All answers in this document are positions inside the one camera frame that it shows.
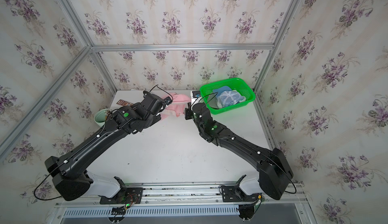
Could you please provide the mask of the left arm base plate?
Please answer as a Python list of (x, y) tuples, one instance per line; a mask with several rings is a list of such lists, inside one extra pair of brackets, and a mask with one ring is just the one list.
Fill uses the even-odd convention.
[(112, 198), (102, 196), (100, 204), (140, 204), (142, 194), (143, 188), (124, 188)]

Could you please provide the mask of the green plastic basket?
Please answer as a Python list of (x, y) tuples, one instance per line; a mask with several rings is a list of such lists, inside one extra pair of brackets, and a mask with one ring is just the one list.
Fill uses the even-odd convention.
[[(218, 88), (223, 87), (223, 86), (228, 86), (232, 90), (237, 90), (241, 95), (246, 97), (246, 101), (242, 102), (242, 103), (238, 103), (236, 105), (225, 107), (222, 109), (211, 108), (209, 106), (209, 100), (210, 100), (210, 96), (213, 94), (213, 90), (218, 89)], [(228, 78), (228, 79), (208, 83), (206, 85), (203, 85), (200, 88), (200, 92), (201, 92), (201, 96), (203, 97), (204, 103), (207, 105), (207, 107), (209, 108), (209, 110), (212, 114), (220, 114), (220, 113), (224, 113), (227, 111), (231, 111), (233, 109), (244, 107), (256, 99), (256, 96), (255, 96), (253, 90), (241, 78)]]

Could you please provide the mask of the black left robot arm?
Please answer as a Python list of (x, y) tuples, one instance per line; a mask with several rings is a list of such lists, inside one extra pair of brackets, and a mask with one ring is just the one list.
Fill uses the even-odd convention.
[(86, 194), (97, 183), (87, 168), (116, 142), (160, 120), (159, 112), (153, 114), (139, 103), (119, 108), (83, 143), (61, 157), (51, 156), (44, 162), (54, 188), (66, 201)]

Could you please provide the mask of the aluminium mounting rail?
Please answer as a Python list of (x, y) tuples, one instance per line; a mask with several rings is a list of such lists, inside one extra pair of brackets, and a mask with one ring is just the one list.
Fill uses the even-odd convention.
[[(203, 182), (203, 183), (136, 183), (127, 184), (130, 194), (138, 197), (130, 197), (138, 206), (167, 206), (167, 205), (202, 205), (202, 204), (247, 204), (254, 201), (242, 201), (235, 197), (236, 182)], [(262, 194), (264, 203), (308, 203), (307, 196), (300, 184), (289, 184), (286, 192), (280, 200), (274, 200), (266, 194)], [(109, 200), (108, 204), (100, 203), (99, 195), (86, 195), (73, 201), (57, 200), (55, 207), (93, 207), (93, 206), (119, 206), (124, 202)]]

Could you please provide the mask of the pink baseball cap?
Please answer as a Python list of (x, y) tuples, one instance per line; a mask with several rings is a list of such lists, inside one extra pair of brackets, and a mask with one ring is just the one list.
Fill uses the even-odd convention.
[(184, 115), (185, 108), (191, 103), (191, 97), (185, 94), (171, 93), (173, 102), (161, 112), (161, 119), (164, 120), (169, 116), (180, 117)]

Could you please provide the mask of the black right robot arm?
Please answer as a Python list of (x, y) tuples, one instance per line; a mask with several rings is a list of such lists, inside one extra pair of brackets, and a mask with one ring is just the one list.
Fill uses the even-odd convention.
[(227, 149), (249, 163), (258, 173), (243, 175), (234, 186), (224, 186), (221, 194), (225, 202), (249, 202), (258, 194), (280, 200), (292, 183), (294, 174), (284, 153), (257, 146), (236, 135), (225, 125), (215, 121), (205, 103), (188, 103), (185, 119), (192, 119), (199, 135), (209, 143)]

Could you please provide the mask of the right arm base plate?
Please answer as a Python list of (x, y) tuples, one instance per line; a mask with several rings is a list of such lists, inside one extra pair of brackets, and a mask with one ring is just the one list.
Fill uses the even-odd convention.
[(219, 192), (223, 202), (255, 202), (259, 194), (247, 195), (239, 187), (221, 185)]

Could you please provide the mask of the light blue baseball cap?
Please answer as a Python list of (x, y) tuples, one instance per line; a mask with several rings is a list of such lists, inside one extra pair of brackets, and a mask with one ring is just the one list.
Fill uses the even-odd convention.
[(246, 101), (246, 97), (237, 90), (232, 90), (228, 86), (223, 86), (213, 90), (210, 96), (209, 106), (214, 109), (222, 109)]

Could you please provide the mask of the mint green pen cup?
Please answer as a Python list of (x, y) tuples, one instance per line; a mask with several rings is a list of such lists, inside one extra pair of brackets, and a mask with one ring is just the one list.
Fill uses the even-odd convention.
[(105, 125), (107, 117), (111, 113), (110, 109), (101, 109), (94, 115), (94, 122), (101, 128)]

